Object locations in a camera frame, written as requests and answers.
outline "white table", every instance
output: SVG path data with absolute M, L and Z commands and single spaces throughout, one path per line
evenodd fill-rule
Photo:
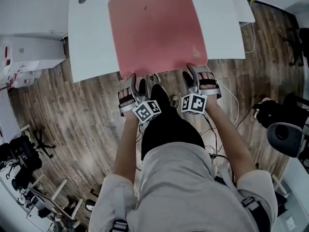
M 247 0 L 232 0 L 240 26 L 254 23 L 255 18 Z
M 69 3 L 69 47 L 74 82 L 119 71 L 108 1 Z M 193 0 L 209 59 L 244 59 L 244 46 L 232 0 Z

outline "gray t-shirt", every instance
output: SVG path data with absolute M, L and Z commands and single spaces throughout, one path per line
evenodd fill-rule
M 139 199 L 129 180 L 107 176 L 90 219 L 91 232 L 112 228 L 119 206 L 118 187 L 123 187 L 131 232 L 258 231 L 231 190 L 214 181 L 211 159 L 197 145 L 170 143 L 149 151 L 143 161 Z M 237 189 L 244 197 L 260 201 L 271 225 L 275 223 L 277 200 L 268 172 L 246 173 L 238 180 Z

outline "wall outlet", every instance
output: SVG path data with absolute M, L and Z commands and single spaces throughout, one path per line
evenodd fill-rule
M 286 219 L 285 223 L 286 223 L 286 226 L 288 227 L 289 231 L 292 231 L 293 229 L 296 228 L 296 225 L 295 225 L 295 222 L 294 222 L 294 219 L 293 219 L 292 216 L 290 216 L 288 219 Z

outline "pink mat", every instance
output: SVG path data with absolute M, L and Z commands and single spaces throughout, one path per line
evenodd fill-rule
M 121 76 L 144 76 L 207 63 L 192 0 L 110 0 Z

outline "white cube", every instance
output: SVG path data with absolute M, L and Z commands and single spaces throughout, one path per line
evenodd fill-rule
M 187 114 L 203 114 L 207 95 L 189 94 L 182 97 L 182 112 Z
M 156 101 L 144 101 L 132 111 L 142 124 L 154 119 L 161 113 L 161 109 Z

